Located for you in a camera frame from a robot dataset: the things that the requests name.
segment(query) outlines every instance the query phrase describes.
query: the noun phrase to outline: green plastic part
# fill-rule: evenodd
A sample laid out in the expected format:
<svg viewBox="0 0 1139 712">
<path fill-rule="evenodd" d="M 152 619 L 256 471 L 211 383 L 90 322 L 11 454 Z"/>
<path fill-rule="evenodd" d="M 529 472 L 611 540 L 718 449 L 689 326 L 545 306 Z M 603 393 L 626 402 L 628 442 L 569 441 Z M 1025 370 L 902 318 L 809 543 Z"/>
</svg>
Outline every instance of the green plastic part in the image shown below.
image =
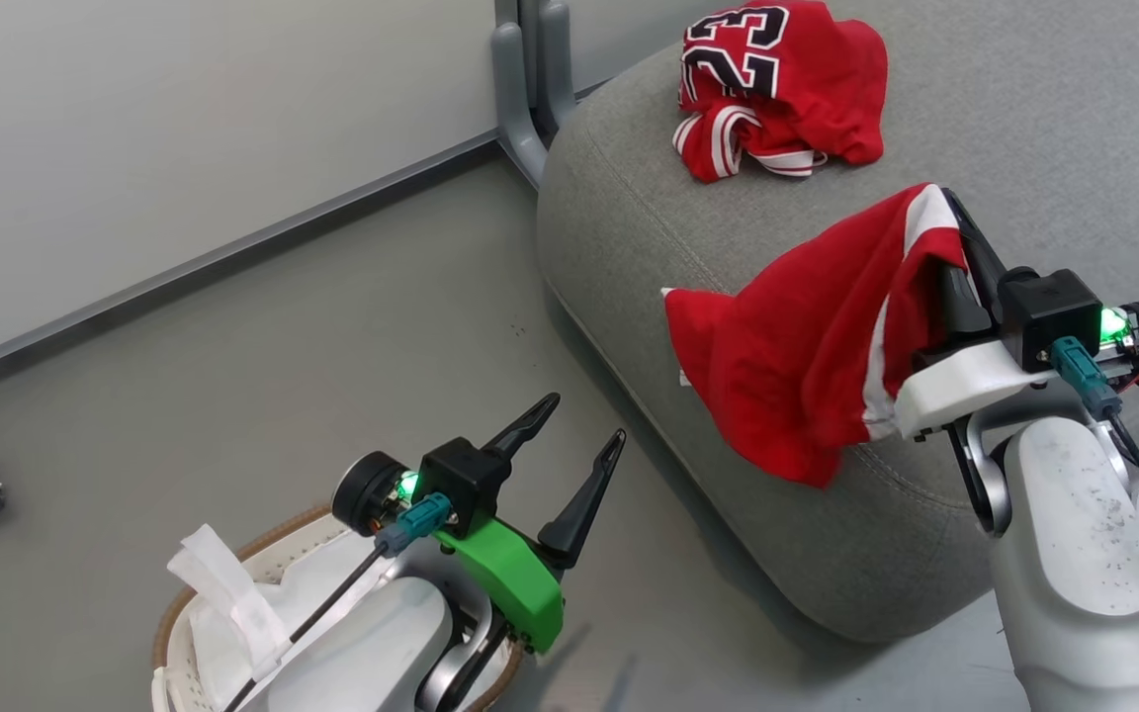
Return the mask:
<svg viewBox="0 0 1139 712">
<path fill-rule="evenodd" d="M 565 624 L 559 582 L 519 533 L 497 519 L 476 517 L 483 521 L 475 522 L 468 538 L 444 531 L 434 537 L 456 549 L 466 571 L 486 589 L 516 632 L 528 636 L 536 653 L 547 653 Z"/>
</svg>

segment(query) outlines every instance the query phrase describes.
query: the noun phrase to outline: red cloth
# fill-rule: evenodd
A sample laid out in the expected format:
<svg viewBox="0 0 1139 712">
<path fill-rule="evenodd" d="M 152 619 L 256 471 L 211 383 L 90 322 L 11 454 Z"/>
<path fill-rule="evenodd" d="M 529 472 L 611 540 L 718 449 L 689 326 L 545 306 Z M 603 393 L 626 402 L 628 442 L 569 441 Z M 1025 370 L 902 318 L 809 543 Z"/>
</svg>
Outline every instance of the red cloth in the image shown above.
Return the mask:
<svg viewBox="0 0 1139 712">
<path fill-rule="evenodd" d="M 736 175 L 745 149 L 769 171 L 811 175 L 826 154 L 882 155 L 886 44 L 823 3 L 754 0 L 693 23 L 683 35 L 679 107 L 693 115 L 674 148 L 705 182 Z"/>
<path fill-rule="evenodd" d="M 732 449 L 826 486 L 843 445 L 894 432 L 912 352 L 941 341 L 940 261 L 968 269 L 952 208 L 913 186 L 785 253 L 737 296 L 665 296 L 671 343 Z"/>
</svg>

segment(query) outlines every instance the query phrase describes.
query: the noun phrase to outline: gray couch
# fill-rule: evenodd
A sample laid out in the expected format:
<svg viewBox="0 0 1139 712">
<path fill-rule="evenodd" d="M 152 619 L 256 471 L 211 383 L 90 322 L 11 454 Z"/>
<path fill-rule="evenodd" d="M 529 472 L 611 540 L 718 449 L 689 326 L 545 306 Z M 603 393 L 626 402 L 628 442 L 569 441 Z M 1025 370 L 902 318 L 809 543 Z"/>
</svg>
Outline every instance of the gray couch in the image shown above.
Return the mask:
<svg viewBox="0 0 1139 712">
<path fill-rule="evenodd" d="M 793 604 L 855 640 L 923 631 L 990 587 L 945 439 L 854 447 L 826 491 L 768 476 L 678 384 L 661 287 L 734 293 L 831 222 L 910 185 L 952 186 L 1005 261 L 1072 267 L 1139 297 L 1139 3 L 854 1 L 886 40 L 886 154 L 806 180 L 700 185 L 671 147 L 678 49 L 603 87 L 551 146 L 543 271 L 723 518 Z M 1129 425 L 1139 434 L 1139 394 Z"/>
</svg>

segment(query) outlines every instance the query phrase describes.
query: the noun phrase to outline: teal connector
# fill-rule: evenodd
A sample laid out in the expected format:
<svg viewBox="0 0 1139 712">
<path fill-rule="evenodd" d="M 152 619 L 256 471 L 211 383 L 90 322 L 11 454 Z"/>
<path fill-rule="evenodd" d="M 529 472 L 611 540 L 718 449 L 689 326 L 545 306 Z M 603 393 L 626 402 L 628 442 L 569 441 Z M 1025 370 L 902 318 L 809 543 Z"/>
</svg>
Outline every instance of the teal connector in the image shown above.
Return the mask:
<svg viewBox="0 0 1139 712">
<path fill-rule="evenodd" d="M 1080 400 L 1093 418 L 1104 419 L 1111 410 L 1120 414 L 1122 410 L 1120 394 L 1111 387 L 1101 366 L 1089 355 L 1089 351 L 1080 339 L 1063 336 L 1055 341 L 1049 359 L 1059 377 L 1080 394 Z"/>
<path fill-rule="evenodd" d="M 435 491 L 405 513 L 399 514 L 396 522 L 376 532 L 376 542 L 385 542 L 386 556 L 396 556 L 417 538 L 431 535 L 446 526 L 448 517 L 451 517 L 451 500 L 446 499 L 446 494 Z"/>
</svg>

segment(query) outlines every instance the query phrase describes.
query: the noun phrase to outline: green led light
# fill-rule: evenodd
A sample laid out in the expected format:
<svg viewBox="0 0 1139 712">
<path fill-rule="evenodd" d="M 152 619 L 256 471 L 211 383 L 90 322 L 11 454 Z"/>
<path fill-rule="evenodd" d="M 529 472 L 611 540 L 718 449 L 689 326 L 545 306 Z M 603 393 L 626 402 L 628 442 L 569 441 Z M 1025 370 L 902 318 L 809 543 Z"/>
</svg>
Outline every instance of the green led light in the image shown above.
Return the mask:
<svg viewBox="0 0 1139 712">
<path fill-rule="evenodd" d="M 416 483 L 420 482 L 419 473 L 408 473 L 402 475 L 399 482 L 399 499 L 411 500 L 412 492 L 416 492 Z"/>
<path fill-rule="evenodd" d="M 1101 341 L 1120 341 L 1128 333 L 1128 317 L 1111 306 L 1101 310 Z"/>
</svg>

